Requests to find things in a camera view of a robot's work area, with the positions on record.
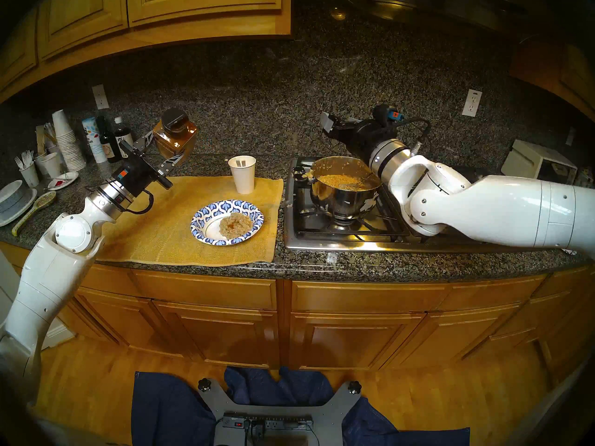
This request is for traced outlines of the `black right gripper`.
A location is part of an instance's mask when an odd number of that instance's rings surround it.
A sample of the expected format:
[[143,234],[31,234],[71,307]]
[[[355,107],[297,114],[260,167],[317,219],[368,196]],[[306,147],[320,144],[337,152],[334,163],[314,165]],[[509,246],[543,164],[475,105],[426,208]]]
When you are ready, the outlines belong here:
[[383,127],[376,120],[339,119],[324,111],[320,115],[320,126],[323,133],[333,133],[333,139],[343,143],[347,151],[359,159],[371,159],[381,143],[395,138],[391,127]]

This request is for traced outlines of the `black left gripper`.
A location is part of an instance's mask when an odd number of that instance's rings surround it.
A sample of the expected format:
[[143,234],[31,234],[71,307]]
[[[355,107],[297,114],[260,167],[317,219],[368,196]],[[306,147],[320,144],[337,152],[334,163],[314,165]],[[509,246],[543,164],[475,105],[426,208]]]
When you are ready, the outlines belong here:
[[153,141],[153,131],[147,132],[134,142],[134,147],[126,141],[121,142],[127,157],[121,166],[112,174],[112,181],[119,184],[133,197],[137,197],[148,185],[157,181],[164,189],[171,189],[173,183],[159,172],[171,172],[179,162],[184,161],[184,152],[166,159],[156,170],[144,159],[146,151]]

